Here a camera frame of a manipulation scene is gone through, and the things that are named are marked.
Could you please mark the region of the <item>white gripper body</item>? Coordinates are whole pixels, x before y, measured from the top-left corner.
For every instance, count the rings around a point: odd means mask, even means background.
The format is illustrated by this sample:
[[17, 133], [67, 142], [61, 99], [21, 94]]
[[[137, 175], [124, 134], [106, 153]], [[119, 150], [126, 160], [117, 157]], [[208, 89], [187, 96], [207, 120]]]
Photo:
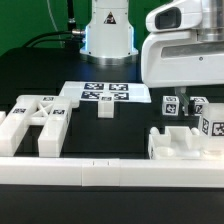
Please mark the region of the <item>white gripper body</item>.
[[224, 0], [171, 0], [147, 15], [146, 28], [145, 85], [224, 84]]

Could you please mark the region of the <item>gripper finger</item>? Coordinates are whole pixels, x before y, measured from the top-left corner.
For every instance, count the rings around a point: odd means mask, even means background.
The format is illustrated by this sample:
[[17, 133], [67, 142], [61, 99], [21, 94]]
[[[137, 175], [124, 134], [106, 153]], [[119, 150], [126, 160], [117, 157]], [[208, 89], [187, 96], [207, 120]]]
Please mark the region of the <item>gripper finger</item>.
[[183, 105], [184, 114], [188, 115], [189, 97], [186, 94], [186, 87], [176, 87], [175, 94]]

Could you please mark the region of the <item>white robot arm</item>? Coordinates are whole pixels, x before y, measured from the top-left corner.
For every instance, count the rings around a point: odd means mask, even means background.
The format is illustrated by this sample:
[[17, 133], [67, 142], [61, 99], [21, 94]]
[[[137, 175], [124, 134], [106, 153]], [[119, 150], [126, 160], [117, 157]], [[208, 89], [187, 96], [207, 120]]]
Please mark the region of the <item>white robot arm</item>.
[[149, 88], [224, 84], [224, 0], [171, 0], [145, 20], [149, 35], [134, 48], [128, 0], [92, 0], [81, 56], [102, 65], [141, 58]]

